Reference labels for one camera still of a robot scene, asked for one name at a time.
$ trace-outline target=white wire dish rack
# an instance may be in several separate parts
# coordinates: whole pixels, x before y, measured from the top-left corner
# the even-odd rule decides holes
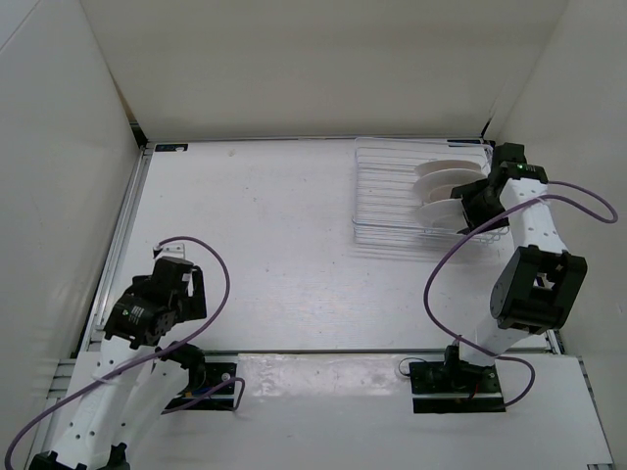
[[[492,148],[479,141],[356,139],[356,205],[353,223],[359,244],[389,248],[445,248],[460,235],[454,230],[421,226],[413,193],[417,165],[436,160],[468,160],[488,174]],[[475,242],[492,243],[508,228],[482,233]]]

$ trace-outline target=purple cable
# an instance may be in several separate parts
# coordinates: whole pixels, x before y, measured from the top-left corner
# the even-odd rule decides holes
[[[213,387],[213,388],[207,390],[206,392],[202,393],[201,395],[199,395],[198,397],[194,398],[190,402],[188,402],[186,404],[182,404],[181,406],[177,406],[176,408],[165,409],[164,411],[162,411],[161,414],[170,414],[170,413],[174,413],[175,411],[182,411],[183,409],[190,408],[193,405],[195,405],[196,403],[198,403],[199,401],[202,401],[204,399],[209,398],[211,395],[213,395],[218,390],[223,389],[224,387],[227,387],[227,386],[229,386],[231,384],[234,384],[235,382],[239,382],[240,384],[242,384],[242,388],[240,389],[239,395],[237,396],[237,401],[235,402],[235,405],[233,407],[230,407],[230,406],[226,406],[225,407],[229,411],[235,411],[235,410],[237,410],[237,408],[239,408],[239,403],[242,400],[242,396],[244,395],[244,389],[246,388],[246,382],[241,377],[231,377],[230,379],[225,380],[224,382],[222,382],[220,384],[217,384],[215,387]]]
[[[119,368],[109,372],[108,374],[105,374],[104,376],[101,377],[101,380],[112,379],[113,377],[121,375],[123,372],[125,372],[128,369],[131,369],[133,367],[136,367],[138,365],[146,363],[149,360],[157,359],[157,358],[162,357],[162,356],[164,356],[166,354],[169,354],[169,353],[171,353],[173,351],[176,351],[178,348],[180,348],[181,346],[189,343],[194,338],[196,338],[198,335],[200,335],[203,331],[205,331],[207,328],[209,328],[211,326],[211,324],[214,323],[214,321],[216,321],[217,317],[220,315],[220,313],[224,309],[224,306],[226,305],[226,301],[228,300],[228,296],[229,296],[230,290],[231,290],[231,280],[230,280],[230,276],[228,274],[228,269],[226,268],[226,263],[224,263],[224,260],[222,259],[222,257],[219,255],[219,253],[216,250],[214,250],[212,247],[207,245],[202,240],[199,240],[198,238],[194,238],[194,237],[189,237],[189,236],[186,236],[186,235],[181,235],[181,236],[167,238],[166,240],[162,240],[161,242],[159,242],[158,246],[162,247],[163,245],[165,245],[167,243],[171,243],[171,242],[175,242],[175,241],[189,241],[189,242],[197,243],[201,247],[203,247],[206,250],[208,250],[214,256],[214,258],[216,258],[217,262],[222,267],[222,271],[224,273],[224,281],[226,283],[226,286],[224,288],[224,297],[222,297],[222,302],[220,302],[220,304],[217,306],[216,312],[205,323],[203,323],[203,325],[198,330],[196,330],[195,332],[193,332],[189,336],[183,338],[179,342],[176,342],[176,343],[168,346],[164,350],[160,350],[159,352],[153,352],[153,353],[147,354],[147,355],[145,355],[143,357],[139,357],[137,359],[134,359],[134,360],[130,361],[129,363],[127,363],[127,364],[125,364],[125,365],[123,365],[123,366],[121,366],[121,367],[119,367]],[[69,397],[65,397],[64,399],[60,400],[56,404],[50,406],[48,409],[43,411],[41,414],[39,414],[39,415],[35,416],[34,418],[32,418],[16,434],[16,436],[13,438],[13,440],[9,444],[9,447],[7,448],[7,453],[4,456],[4,466],[5,466],[5,469],[6,470],[14,470],[13,465],[11,464],[11,457],[13,455],[13,452],[15,451],[15,448],[18,445],[18,443],[20,442],[20,440],[24,437],[24,435],[28,431],[30,431],[30,429],[32,429],[35,426],[35,424],[37,424],[38,422],[40,422],[42,419],[46,418],[47,416],[51,415],[52,413],[57,411],[62,406],[65,406],[69,402],[74,401],[74,400],[82,397],[83,395],[85,395],[85,394],[91,392],[92,390],[100,387],[101,385],[102,385],[102,382],[94,381],[91,384],[83,387],[79,391],[71,394]]]
[[[459,334],[455,333],[453,330],[451,330],[448,327],[446,327],[444,324],[442,324],[440,322],[440,320],[438,320],[435,317],[435,315],[433,314],[433,311],[431,310],[431,306],[429,305],[429,291],[431,290],[431,286],[433,285],[433,281],[435,280],[435,277],[438,275],[440,270],[442,270],[442,267],[444,267],[446,262],[449,259],[451,259],[451,257],[465,243],[467,243],[472,237],[474,237],[478,233],[483,232],[484,230],[489,228],[492,224],[494,224],[495,222],[497,222],[497,221],[507,217],[508,215],[511,215],[514,212],[520,211],[521,209],[527,208],[529,206],[533,206],[534,204],[538,204],[538,203],[540,203],[542,201],[549,201],[549,200],[562,201],[562,202],[567,203],[567,204],[569,204],[571,206],[574,206],[578,210],[586,213],[587,215],[595,218],[596,220],[598,220],[600,222],[615,223],[618,220],[618,212],[616,212],[616,209],[608,201],[606,201],[603,197],[599,196],[598,194],[594,193],[593,191],[590,191],[590,190],[588,190],[586,188],[582,188],[581,186],[578,186],[576,184],[566,183],[566,182],[563,182],[563,181],[550,181],[549,184],[555,184],[555,185],[560,185],[560,186],[567,186],[569,188],[576,189],[578,191],[581,191],[583,193],[588,194],[589,196],[592,196],[597,201],[602,203],[611,212],[612,218],[605,218],[602,215],[599,215],[596,212],[591,211],[588,208],[582,206],[578,202],[573,201],[572,199],[567,198],[565,196],[560,196],[560,195],[557,195],[557,194],[547,194],[547,195],[544,195],[544,196],[539,196],[538,198],[535,198],[535,199],[531,199],[529,201],[525,201],[524,203],[520,203],[517,206],[514,206],[513,208],[508,209],[507,211],[504,211],[504,212],[500,213],[499,215],[491,218],[487,222],[481,224],[480,226],[478,226],[477,228],[472,230],[467,235],[464,235],[463,238],[461,238],[457,243],[455,243],[453,245],[453,247],[442,257],[442,259],[440,259],[438,264],[433,269],[433,272],[431,272],[431,274],[429,275],[429,278],[427,279],[427,282],[426,282],[426,284],[424,286],[424,293],[423,293],[423,296],[422,296],[422,300],[424,302],[424,308],[426,310],[426,313],[427,313],[427,316],[429,317],[429,319],[438,328],[440,328],[442,331],[444,331],[447,335],[452,336],[456,341],[462,342],[465,345],[468,345],[471,348],[474,348],[474,349],[476,349],[476,350],[478,350],[478,351],[488,355],[489,357],[495,357],[497,359],[507,360],[507,361],[510,361],[510,362],[518,362],[518,363],[526,365],[529,368],[529,372],[531,373],[531,376],[529,378],[529,383],[527,384],[525,389],[515,399],[512,399],[512,400],[504,403],[504,406],[511,406],[511,405],[513,405],[515,403],[518,403],[524,397],[526,397],[526,395],[529,393],[529,391],[533,387],[534,382],[536,381],[536,370],[534,369],[533,365],[531,365],[531,363],[526,361],[525,359],[521,359],[519,357],[510,357],[510,356],[506,356],[506,355],[496,355],[493,352],[488,351],[485,348],[482,348],[481,346],[476,345],[476,344],[472,343],[469,340],[466,340],[462,335],[459,335]]]

